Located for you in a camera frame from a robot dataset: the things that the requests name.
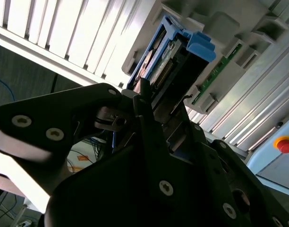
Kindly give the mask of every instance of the cable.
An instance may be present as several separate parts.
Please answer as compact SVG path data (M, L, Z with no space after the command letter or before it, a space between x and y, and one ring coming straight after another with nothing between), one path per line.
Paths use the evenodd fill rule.
M71 166L71 168L72 168L72 173L74 173L74 167L73 167L73 165L72 165L72 163L67 159L67 162L69 163L69 165Z
M96 160L98 159L99 153L102 150L102 147L105 146L105 143L100 142L99 140L94 139L93 137L90 138L90 141L92 143Z
M105 132L105 129L104 130L102 130L101 132L99 132L99 133L97 133L97 134L95 134L95 136L96 137L98 137L98 136L101 136L101 135L103 135L103 133Z
M8 192L7 193L5 193L5 195L4 195L4 197L3 197L3 199L1 200L1 202L0 202L0 206L1 206L1 204L3 203L3 201L4 201L4 199L6 198L6 196L8 195Z
M4 216L4 215L7 215L7 213L9 213L16 205L17 205L17 196L16 195L14 195L15 196L15 200L16 200L16 202L15 202L15 204L12 206L12 208L10 208L5 214L3 214L3 215L1 215L0 216L0 219Z
M87 158L87 159L89 160L89 162L91 162L92 164L94 163L94 162L91 161L91 160L90 160L86 155L83 155L82 153L80 153L80 152L78 152L78 151L76 151L76 150L71 150L71 151L76 152L76 153L78 153L78 154L84 156L84 157Z
M3 205L3 204L1 204L1 207L3 207L6 211L8 211L8 209Z
M55 89L55 85L56 85L56 81L57 80L58 80L58 74L55 73L54 79L53 79L53 83L52 83L52 88L51 88L51 91L50 91L51 94L54 93L54 89Z
M11 97L12 97L12 101L14 102L15 101L15 98L14 98L14 94L12 92L12 90L10 89L10 87L2 80L0 80L0 83L4 85L4 87L7 88L7 90L9 91L9 93L11 94Z
M92 142L92 140L90 140L91 144L92 144L92 148L93 148L93 151L94 151L94 155L95 155L95 160L97 160L97 157L98 157L98 150L95 146L95 144Z
M14 220L14 217L11 217L11 216L9 216L8 214L6 214L6 216L8 216L10 219L12 219L12 220Z

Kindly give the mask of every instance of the screw hole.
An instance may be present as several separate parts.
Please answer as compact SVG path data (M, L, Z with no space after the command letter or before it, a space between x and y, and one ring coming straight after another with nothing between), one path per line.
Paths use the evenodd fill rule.
M235 189L232 192L232 194L233 194L233 197L235 199L235 202L239 211L243 214L248 213L250 202L249 202L248 197L245 195L245 193L240 189Z
M200 128L198 125L196 125L196 124L194 124L194 127L195 127L195 129L197 129L198 131L201 130L201 128Z
M232 214L232 213L233 213L233 211L232 211L232 209L231 209L231 208L227 207L227 210L228 210L228 212L229 212L230 214Z
M26 123L27 123L27 120L26 120L25 118L19 118L19 119L17 120L17 123L24 123L24 124L26 124Z
M50 133L51 136L60 136L60 133L58 131L52 131Z
M114 90L112 90L112 89L109 89L108 91L109 91L109 93L111 93L112 95L116 95L116 91L114 91Z
M223 142L220 142L220 146L222 147L222 148L226 148L226 145L225 145L225 143L223 143Z
M159 188L161 192L167 196L171 196L174 192L172 185L167 181L160 181Z
M276 217L273 217L272 218L274 223L278 226L278 227L283 227L283 225L281 224L281 222L276 218Z

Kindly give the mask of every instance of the blue cable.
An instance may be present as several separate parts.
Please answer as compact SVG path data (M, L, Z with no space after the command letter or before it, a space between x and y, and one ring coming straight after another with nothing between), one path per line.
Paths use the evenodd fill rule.
M10 89L10 87L9 87L4 81L2 81L2 80L0 80L0 83L3 84L3 85L7 88L7 90L8 90L9 93L11 94L12 101L14 102L14 101L15 101L14 94L13 94L12 90Z

